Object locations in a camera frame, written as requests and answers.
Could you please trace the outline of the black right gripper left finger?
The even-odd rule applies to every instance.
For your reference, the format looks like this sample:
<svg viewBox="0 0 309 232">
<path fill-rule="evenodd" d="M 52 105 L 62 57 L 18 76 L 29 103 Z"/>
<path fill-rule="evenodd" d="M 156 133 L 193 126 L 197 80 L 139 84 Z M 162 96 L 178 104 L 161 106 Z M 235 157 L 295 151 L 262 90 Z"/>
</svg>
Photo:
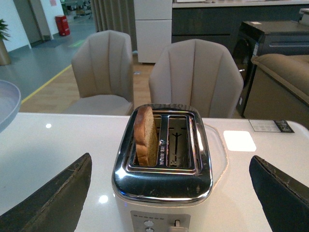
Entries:
<svg viewBox="0 0 309 232">
<path fill-rule="evenodd" d="M 85 153 L 49 182 L 2 214 L 2 232 L 73 232 L 79 222 L 92 174 Z"/>
</svg>

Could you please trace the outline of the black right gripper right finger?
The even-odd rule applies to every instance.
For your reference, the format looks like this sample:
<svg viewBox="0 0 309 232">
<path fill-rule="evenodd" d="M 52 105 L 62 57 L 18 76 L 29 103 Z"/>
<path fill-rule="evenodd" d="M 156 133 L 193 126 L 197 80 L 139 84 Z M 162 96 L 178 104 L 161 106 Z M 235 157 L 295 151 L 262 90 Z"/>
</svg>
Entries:
<svg viewBox="0 0 309 232">
<path fill-rule="evenodd" d="M 249 173 L 254 191 L 274 232 L 309 230 L 309 188 L 259 156 Z"/>
</svg>

